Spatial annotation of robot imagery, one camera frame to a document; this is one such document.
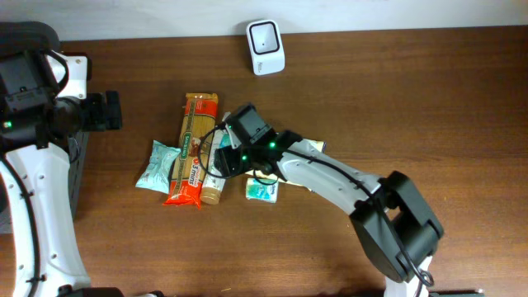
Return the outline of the white cosmetic tube gold cap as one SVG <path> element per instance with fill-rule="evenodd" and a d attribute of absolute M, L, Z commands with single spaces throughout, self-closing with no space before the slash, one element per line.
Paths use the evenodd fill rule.
<path fill-rule="evenodd" d="M 216 130 L 213 133 L 213 138 L 210 145 L 208 173 L 205 174 L 205 179 L 203 181 L 200 194 L 200 200 L 206 204 L 217 205 L 219 203 L 226 180 L 215 177 L 215 175 L 222 176 L 222 173 L 215 167 L 215 152 L 218 149 L 230 145 L 230 138 L 226 130 Z"/>

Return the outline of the red spaghetti packet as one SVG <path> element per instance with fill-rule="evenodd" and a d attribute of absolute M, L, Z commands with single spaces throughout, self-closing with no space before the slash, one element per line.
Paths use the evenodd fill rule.
<path fill-rule="evenodd" d="M 205 135 L 215 127 L 219 98 L 216 93 L 187 93 L 185 112 L 175 159 L 169 179 L 169 193 L 164 205 L 196 205 L 207 166 L 212 136 Z"/>

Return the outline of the small teal tissue pack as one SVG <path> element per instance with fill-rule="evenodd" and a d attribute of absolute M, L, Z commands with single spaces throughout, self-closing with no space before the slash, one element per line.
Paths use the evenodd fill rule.
<path fill-rule="evenodd" d="M 278 195 L 278 182 L 272 180 L 260 180 L 248 178 L 245 195 L 248 200 L 260 200 L 268 203 L 276 203 Z"/>

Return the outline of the light teal snack pouch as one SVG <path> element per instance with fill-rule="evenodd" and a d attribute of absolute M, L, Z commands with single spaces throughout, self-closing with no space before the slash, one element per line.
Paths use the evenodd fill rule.
<path fill-rule="evenodd" d="M 169 147 L 154 140 L 148 166 L 135 186 L 167 194 L 171 168 L 180 153 L 179 148 Z"/>

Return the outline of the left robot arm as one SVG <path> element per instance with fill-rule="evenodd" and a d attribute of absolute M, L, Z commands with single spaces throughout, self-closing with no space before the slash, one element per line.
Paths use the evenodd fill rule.
<path fill-rule="evenodd" d="M 90 93 L 91 61 L 66 55 L 38 21 L 1 24 L 1 178 L 16 253 L 16 296 L 118 296 L 95 287 L 73 227 L 68 176 L 79 132 L 119 130 L 117 92 Z"/>

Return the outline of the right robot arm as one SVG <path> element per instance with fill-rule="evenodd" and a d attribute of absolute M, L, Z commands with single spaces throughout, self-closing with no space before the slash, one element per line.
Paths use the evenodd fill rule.
<path fill-rule="evenodd" d="M 365 173 L 318 150 L 290 130 L 276 132 L 248 103 L 218 129 L 229 146 L 214 154 L 222 178 L 262 172 L 305 186 L 350 219 L 373 266 L 386 278 L 387 296 L 427 296 L 428 270 L 444 229 L 413 181 L 401 172 Z"/>

